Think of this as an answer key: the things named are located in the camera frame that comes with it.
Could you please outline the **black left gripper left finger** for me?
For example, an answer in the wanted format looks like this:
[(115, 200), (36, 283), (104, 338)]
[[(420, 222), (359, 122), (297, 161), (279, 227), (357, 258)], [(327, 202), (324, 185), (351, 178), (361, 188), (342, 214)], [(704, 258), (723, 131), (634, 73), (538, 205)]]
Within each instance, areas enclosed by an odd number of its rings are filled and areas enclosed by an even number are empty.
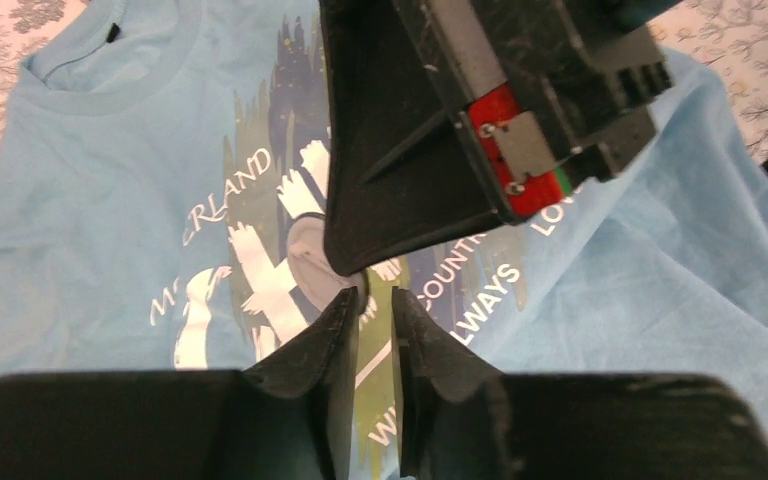
[(357, 288), (252, 368), (244, 382), (245, 479), (346, 479), (350, 471)]

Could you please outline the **light blue printed t-shirt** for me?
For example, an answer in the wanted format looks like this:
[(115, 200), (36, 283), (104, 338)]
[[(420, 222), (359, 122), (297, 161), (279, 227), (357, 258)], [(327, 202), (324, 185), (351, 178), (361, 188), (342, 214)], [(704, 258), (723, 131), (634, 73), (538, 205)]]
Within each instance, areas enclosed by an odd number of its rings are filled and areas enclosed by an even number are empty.
[[(314, 1), (93, 1), (26, 57), (0, 142), (0, 374), (245, 369), (318, 309), (287, 261), (323, 213)], [(632, 167), (519, 227), (372, 266), (351, 475), (398, 475), (390, 290), (513, 371), (690, 371), (768, 431), (768, 175), (675, 50)]]

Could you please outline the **round white-backed brooch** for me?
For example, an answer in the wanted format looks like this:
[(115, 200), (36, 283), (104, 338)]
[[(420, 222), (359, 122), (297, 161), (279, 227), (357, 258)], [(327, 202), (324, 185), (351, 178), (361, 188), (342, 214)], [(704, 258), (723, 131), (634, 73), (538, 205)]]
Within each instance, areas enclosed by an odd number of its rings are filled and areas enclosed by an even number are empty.
[(294, 220), (287, 233), (290, 272), (305, 298), (323, 311), (342, 290), (356, 287), (360, 305), (366, 306), (368, 281), (363, 273), (337, 274), (324, 252), (324, 215), (306, 213)]

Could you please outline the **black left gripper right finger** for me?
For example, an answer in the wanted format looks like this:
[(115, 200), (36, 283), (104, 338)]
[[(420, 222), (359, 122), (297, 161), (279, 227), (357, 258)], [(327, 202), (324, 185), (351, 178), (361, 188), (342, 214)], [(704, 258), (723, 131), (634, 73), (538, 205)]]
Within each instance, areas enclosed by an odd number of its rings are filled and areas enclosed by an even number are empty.
[(408, 290), (392, 290), (399, 468), (416, 479), (499, 473), (486, 393), (497, 371), (455, 340)]

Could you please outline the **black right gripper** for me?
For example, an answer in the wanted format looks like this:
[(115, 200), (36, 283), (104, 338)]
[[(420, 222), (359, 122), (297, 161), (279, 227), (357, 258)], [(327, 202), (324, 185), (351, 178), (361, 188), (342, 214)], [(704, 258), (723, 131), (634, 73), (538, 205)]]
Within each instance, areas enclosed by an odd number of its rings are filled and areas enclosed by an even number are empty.
[(618, 176), (672, 85), (667, 1), (324, 1), (324, 250), (341, 275)]

